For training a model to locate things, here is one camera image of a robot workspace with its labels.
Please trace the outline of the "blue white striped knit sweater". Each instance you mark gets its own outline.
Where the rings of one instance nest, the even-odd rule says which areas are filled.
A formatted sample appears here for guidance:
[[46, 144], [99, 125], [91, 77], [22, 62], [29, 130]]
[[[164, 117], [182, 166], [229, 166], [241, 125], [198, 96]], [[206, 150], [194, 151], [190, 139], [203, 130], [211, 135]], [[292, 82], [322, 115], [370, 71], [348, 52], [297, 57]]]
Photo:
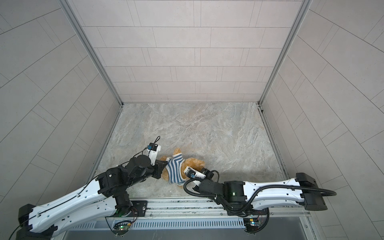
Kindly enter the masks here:
[[167, 158], [166, 169], [169, 174], [169, 183], [182, 186], [186, 178], [182, 176], [182, 164], [185, 162], [182, 153], [173, 155], [172, 158]]

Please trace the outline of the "brown plush teddy bear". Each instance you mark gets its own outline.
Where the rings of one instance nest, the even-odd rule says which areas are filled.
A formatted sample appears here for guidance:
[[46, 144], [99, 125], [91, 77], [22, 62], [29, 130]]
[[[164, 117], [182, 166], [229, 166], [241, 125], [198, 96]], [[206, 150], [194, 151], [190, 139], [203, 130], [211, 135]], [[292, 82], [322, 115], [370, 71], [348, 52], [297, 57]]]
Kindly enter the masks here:
[[[176, 148], [174, 150], [174, 152], [173, 152], [173, 155], [178, 154], [178, 153], [182, 153], [180, 148]], [[160, 158], [160, 160], [161, 161], [167, 161], [167, 158], [172, 158], [172, 157], [163, 156], [163, 157]], [[185, 159], [185, 162], [182, 164], [182, 176], [184, 178], [186, 178], [186, 180], [188, 180], [188, 178], [186, 177], [186, 175], [184, 173], [184, 170], [185, 170], [186, 167], [191, 167], [191, 168], [193, 168], [193, 169], [195, 169], [197, 171], [201, 171], [202, 168], [205, 167], [205, 164], [206, 163], [204, 161], [196, 159], [196, 158], [187, 158], [187, 159]], [[163, 170], [162, 179], [164, 179], [165, 181], [169, 182], [169, 174], [168, 174], [168, 171], [167, 171], [166, 168]]]

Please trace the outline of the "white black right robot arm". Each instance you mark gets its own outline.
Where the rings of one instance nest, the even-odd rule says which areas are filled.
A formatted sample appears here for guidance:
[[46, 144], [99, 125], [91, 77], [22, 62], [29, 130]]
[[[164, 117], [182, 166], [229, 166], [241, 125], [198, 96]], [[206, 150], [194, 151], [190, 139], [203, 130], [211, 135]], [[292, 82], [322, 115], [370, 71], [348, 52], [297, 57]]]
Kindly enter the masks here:
[[187, 167], [189, 178], [184, 190], [191, 196], [205, 197], [221, 205], [229, 215], [245, 217], [265, 215], [270, 207], [303, 206], [307, 211], [325, 211], [324, 197], [334, 196], [330, 190], [320, 189], [317, 181], [305, 173], [281, 182], [253, 183], [247, 181], [213, 181], [214, 173]]

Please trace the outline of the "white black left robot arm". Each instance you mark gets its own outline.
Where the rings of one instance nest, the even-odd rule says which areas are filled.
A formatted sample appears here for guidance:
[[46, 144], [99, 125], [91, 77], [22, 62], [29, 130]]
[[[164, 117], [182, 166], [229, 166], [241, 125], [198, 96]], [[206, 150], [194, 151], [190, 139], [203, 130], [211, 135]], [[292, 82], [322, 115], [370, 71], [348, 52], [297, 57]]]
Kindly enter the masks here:
[[126, 166], [110, 168], [85, 186], [40, 206], [19, 209], [17, 240], [50, 240], [75, 226], [101, 217], [127, 215], [133, 204], [127, 188], [147, 178], [161, 178], [166, 161], [147, 155], [129, 160]]

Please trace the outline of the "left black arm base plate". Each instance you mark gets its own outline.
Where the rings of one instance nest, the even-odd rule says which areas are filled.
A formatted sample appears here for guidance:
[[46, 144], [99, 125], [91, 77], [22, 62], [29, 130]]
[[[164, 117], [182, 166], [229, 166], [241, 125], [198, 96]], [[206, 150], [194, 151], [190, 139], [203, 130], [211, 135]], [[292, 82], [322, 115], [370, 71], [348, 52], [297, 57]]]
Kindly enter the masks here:
[[148, 201], [143, 200], [133, 200], [132, 201], [132, 211], [127, 215], [129, 218], [141, 218], [146, 215], [148, 206]]

